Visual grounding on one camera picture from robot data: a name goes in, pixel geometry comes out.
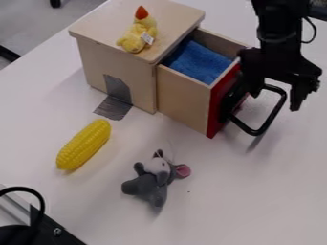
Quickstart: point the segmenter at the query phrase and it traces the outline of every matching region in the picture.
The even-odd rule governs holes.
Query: black cable
[[[42,197],[42,195],[40,193],[38,193],[34,189],[25,188],[25,187],[13,187],[13,188],[2,189],[2,190],[0,190],[0,197],[3,196],[3,195],[8,194],[10,192],[16,192],[16,191],[27,192],[29,194],[32,194],[35,197],[37,197],[38,201],[40,202],[40,210],[38,212],[38,216],[36,217],[34,222],[31,223],[31,226],[29,228],[29,238],[30,238],[38,230],[38,227],[39,227],[39,225],[41,224],[41,222],[43,220],[44,212],[45,212],[45,202],[44,202],[44,199],[43,199],[43,197]]]
[[[308,23],[313,27],[313,30],[314,30],[314,35],[309,41],[302,40],[302,43],[309,44],[309,43],[312,43],[316,39],[316,25],[311,21],[311,19],[309,19],[309,17],[304,17],[304,19],[306,21],[308,21]]]

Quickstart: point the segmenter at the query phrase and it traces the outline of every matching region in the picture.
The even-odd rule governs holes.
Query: drawer handle
[[[249,126],[247,126],[245,123],[243,123],[241,120],[239,120],[236,116],[234,116],[233,114],[229,114],[229,119],[235,123],[237,126],[239,126],[243,131],[245,131],[246,133],[252,135],[252,136],[260,136],[263,133],[265,133],[267,131],[267,129],[270,127],[270,125],[272,124],[273,120],[275,119],[275,117],[277,116],[277,114],[279,113],[280,109],[283,107],[286,98],[287,98],[287,93],[276,86],[272,86],[269,84],[265,84],[264,87],[262,89],[266,89],[269,91],[272,91],[274,93],[277,93],[280,95],[280,99],[278,104],[274,107],[272,113],[269,115],[269,117],[265,120],[265,122],[262,124],[262,126],[255,130],[250,128]]]

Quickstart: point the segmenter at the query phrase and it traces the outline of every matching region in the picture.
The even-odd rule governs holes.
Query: table surface
[[[206,11],[202,27],[256,43],[249,2],[178,2]],[[327,26],[315,23],[318,36],[303,53],[327,71]],[[257,146],[231,123],[210,140],[160,113],[133,108],[110,122],[111,139],[99,153],[65,174],[55,168],[58,150],[99,118],[93,111],[106,96],[87,85],[76,42],[63,30],[0,72],[0,180],[39,190],[47,214],[92,245],[324,244],[325,81],[301,111],[285,106]],[[243,118],[258,125],[276,100],[264,94],[248,101]],[[192,176],[169,187],[160,213],[120,191],[135,176],[133,164],[156,148],[192,168]]]

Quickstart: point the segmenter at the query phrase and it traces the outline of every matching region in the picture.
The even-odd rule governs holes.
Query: wooden box lid
[[[131,54],[147,63],[159,62],[205,17],[203,11],[167,0],[111,0],[77,21],[70,28],[70,35],[126,53],[116,41],[133,24],[139,5],[157,20],[159,30],[151,48]]]

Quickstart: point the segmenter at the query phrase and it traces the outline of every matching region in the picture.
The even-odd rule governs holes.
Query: wooden box
[[[117,39],[133,24],[143,5],[158,22],[158,36],[150,49],[126,53]],[[204,19],[203,11],[166,0],[111,0],[70,28],[77,39],[88,83],[107,93],[105,77],[128,86],[133,105],[155,113],[157,64]]]
[[[150,48],[133,55],[118,47],[116,40],[132,25],[139,5],[155,17],[159,34]],[[77,39],[91,86],[110,94],[108,78],[123,82],[133,105],[149,113],[158,109],[212,138],[223,126],[218,121],[220,100],[235,82],[239,71],[237,53],[245,46],[199,29],[204,17],[203,11],[167,0],[111,0],[75,23],[70,35]],[[189,37],[234,60],[211,85],[161,64]]]
[[[240,69],[237,53],[245,46],[204,29],[196,29],[190,35],[196,42],[234,61],[211,85],[158,65],[158,110],[213,138],[223,127],[218,120],[220,101],[236,81]]]

